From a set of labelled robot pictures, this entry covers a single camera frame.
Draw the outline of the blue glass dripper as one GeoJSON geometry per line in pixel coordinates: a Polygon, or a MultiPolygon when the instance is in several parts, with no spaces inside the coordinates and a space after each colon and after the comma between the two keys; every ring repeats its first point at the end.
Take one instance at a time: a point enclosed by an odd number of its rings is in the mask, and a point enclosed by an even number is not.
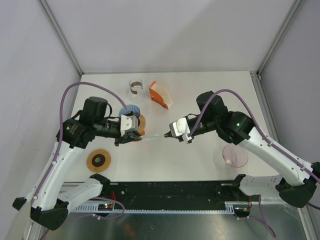
{"type": "Polygon", "coordinates": [[[126,115],[128,112],[132,112],[132,114],[138,119],[141,115],[141,110],[138,106],[134,104],[128,104],[127,108],[122,107],[119,110],[118,116],[121,117],[121,115],[126,115]]]}

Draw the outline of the white paper coffee filter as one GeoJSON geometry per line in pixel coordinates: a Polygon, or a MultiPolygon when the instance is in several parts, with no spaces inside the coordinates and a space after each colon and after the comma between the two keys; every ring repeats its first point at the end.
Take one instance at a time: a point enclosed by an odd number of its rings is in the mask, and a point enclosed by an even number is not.
{"type": "Polygon", "coordinates": [[[143,141],[152,141],[152,140],[159,140],[164,139],[163,134],[154,134],[154,135],[144,135],[141,137],[143,141]]]}

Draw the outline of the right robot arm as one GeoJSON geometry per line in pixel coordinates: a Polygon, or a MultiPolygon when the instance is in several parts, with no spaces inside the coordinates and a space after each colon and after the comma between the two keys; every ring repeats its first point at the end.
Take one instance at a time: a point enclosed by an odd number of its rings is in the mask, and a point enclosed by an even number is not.
{"type": "Polygon", "coordinates": [[[308,205],[320,183],[319,162],[301,159],[264,133],[246,103],[247,113],[229,111],[220,93],[200,94],[196,99],[200,114],[170,123],[164,137],[190,144],[195,136],[215,131],[220,139],[253,153],[278,173],[269,177],[239,175],[239,183],[230,188],[235,200],[265,195],[296,208],[308,205]]]}

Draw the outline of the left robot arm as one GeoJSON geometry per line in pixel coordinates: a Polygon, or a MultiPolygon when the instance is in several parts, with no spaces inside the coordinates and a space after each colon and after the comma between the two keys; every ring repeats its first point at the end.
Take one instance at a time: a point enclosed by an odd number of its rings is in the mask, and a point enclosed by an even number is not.
{"type": "Polygon", "coordinates": [[[63,122],[45,170],[31,193],[14,200],[12,206],[16,210],[30,201],[30,218],[54,231],[76,207],[96,197],[105,200],[110,196],[110,180],[98,173],[73,190],[60,193],[74,163],[95,137],[114,139],[116,147],[142,139],[138,131],[140,112],[126,107],[118,117],[106,116],[109,107],[106,99],[91,96],[85,100],[81,110],[63,122]]]}

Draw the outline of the orange coffee filter box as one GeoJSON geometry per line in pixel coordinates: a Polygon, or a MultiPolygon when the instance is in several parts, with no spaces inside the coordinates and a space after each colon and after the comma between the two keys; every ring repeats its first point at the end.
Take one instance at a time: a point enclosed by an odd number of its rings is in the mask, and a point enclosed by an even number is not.
{"type": "Polygon", "coordinates": [[[174,100],[173,97],[169,91],[169,89],[157,82],[153,81],[150,86],[149,86],[149,94],[150,94],[150,99],[157,103],[158,105],[162,106],[163,108],[169,110],[173,104],[174,100]]]}

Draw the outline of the clear glass carafe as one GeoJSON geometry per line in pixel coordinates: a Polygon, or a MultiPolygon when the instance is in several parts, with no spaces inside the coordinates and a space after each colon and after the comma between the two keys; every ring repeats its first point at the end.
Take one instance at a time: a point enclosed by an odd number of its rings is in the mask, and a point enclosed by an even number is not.
{"type": "Polygon", "coordinates": [[[132,79],[129,82],[129,98],[133,103],[140,104],[145,98],[145,91],[141,79],[132,79]]]}

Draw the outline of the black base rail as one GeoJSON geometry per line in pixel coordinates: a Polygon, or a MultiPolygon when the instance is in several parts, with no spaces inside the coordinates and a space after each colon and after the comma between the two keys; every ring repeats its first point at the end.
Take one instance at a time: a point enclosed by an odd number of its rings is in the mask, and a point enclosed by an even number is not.
{"type": "Polygon", "coordinates": [[[115,197],[124,207],[150,206],[181,209],[191,204],[207,202],[221,206],[224,202],[256,202],[258,195],[247,195],[240,189],[238,180],[226,181],[155,181],[111,182],[102,188],[102,198],[115,197]]]}

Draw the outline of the aluminium frame post right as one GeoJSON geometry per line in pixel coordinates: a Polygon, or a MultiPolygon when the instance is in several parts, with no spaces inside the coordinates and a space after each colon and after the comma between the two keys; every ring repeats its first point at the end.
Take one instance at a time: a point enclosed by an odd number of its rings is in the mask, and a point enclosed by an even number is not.
{"type": "Polygon", "coordinates": [[[260,63],[258,69],[256,70],[256,75],[258,79],[262,78],[262,73],[268,66],[269,62],[272,60],[277,49],[284,40],[286,34],[288,33],[290,27],[292,26],[295,18],[303,7],[305,0],[294,0],[291,7],[289,8],[284,20],[282,21],[279,29],[277,30],[275,37],[273,38],[271,45],[269,46],[266,54],[264,55],[262,62],[260,63]]]}

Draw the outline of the aluminium frame post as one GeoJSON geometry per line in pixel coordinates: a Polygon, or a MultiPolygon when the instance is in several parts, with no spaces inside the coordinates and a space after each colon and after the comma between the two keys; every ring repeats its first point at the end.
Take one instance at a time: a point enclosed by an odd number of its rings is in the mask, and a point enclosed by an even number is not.
{"type": "Polygon", "coordinates": [[[269,46],[266,54],[264,55],[262,62],[260,63],[258,69],[256,70],[256,75],[258,79],[262,78],[262,73],[268,66],[269,62],[272,60],[277,49],[284,40],[286,34],[288,33],[290,27],[292,26],[295,18],[303,7],[305,0],[294,0],[291,7],[289,8],[284,20],[282,21],[279,29],[277,30],[275,37],[273,38],[271,45],[269,46]]]}
{"type": "Polygon", "coordinates": [[[61,47],[63,48],[64,52],[66,53],[68,59],[70,60],[73,68],[77,72],[77,74],[81,77],[84,72],[81,69],[81,66],[72,50],[54,12],[52,11],[50,5],[48,4],[47,0],[37,0],[44,16],[46,17],[49,25],[51,26],[54,34],[56,35],[61,47]]]}

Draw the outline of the aluminium frame post left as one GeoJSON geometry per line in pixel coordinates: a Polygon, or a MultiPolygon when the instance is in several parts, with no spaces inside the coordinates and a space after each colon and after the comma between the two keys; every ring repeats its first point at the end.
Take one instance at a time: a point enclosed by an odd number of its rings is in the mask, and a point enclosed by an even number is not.
{"type": "Polygon", "coordinates": [[[48,4],[47,0],[37,0],[44,16],[46,17],[49,25],[51,26],[54,34],[56,35],[61,47],[63,48],[64,52],[66,53],[68,59],[70,60],[73,68],[77,72],[77,74],[81,77],[84,72],[81,69],[81,66],[72,50],[54,12],[52,11],[50,5],[48,4]]]}

